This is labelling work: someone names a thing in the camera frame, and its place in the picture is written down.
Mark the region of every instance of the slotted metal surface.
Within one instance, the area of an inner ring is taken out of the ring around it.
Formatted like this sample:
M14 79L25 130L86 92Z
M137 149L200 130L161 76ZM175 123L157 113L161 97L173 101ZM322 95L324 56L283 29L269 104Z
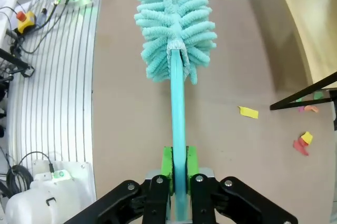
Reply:
M32 0L31 9L40 13L51 0ZM92 70L100 0L76 7L69 4L61 19L30 55L23 60L35 68L31 78L16 74L9 90L9 154L20 160L31 151L42 151L51 160L92 163ZM60 16L26 39L23 47L33 51ZM28 168L40 154L24 161Z

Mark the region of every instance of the fluffy duster bristle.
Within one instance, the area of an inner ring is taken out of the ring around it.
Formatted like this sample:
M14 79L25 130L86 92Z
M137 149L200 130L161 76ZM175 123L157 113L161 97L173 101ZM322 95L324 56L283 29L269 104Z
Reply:
M139 0L135 15L147 40L141 53L147 63L147 77L156 82L170 78L171 50L180 49L184 79L197 83L196 67L207 66L215 24L208 21L212 11L208 0Z

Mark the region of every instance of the brown floor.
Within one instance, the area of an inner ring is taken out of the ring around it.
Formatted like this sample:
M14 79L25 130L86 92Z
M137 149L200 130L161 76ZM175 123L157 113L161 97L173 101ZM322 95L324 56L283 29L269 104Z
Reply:
M209 0L217 48L185 84L186 139L199 163L221 180L237 176L296 215L300 223L328 223L335 173L332 110L269 111L305 86L305 72L282 0ZM102 0L93 80L93 160L97 196L126 179L138 182L161 165L172 144L170 83L146 79L135 25L137 0ZM260 111L243 117L237 106ZM292 148L310 131L310 156ZM218 219L219 223L232 223Z

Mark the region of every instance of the screw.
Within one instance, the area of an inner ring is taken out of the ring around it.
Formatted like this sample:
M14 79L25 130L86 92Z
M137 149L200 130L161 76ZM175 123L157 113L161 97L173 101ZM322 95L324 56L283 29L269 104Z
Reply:
M232 186L232 185L233 185L233 182L231 182L230 180L226 180L226 181L225 181L225 186L230 187L230 186Z
M195 180L198 182L201 182L202 180L204 180L204 178L199 175L199 176L196 176Z
M135 186L133 184L130 184L127 186L127 189L132 191L133 189L135 189Z

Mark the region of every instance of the teal handle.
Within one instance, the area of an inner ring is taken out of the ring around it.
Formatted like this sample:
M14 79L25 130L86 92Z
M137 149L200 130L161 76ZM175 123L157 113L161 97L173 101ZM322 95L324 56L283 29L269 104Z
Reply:
M171 107L175 187L175 218L187 220L186 140L183 63L180 50L171 56Z

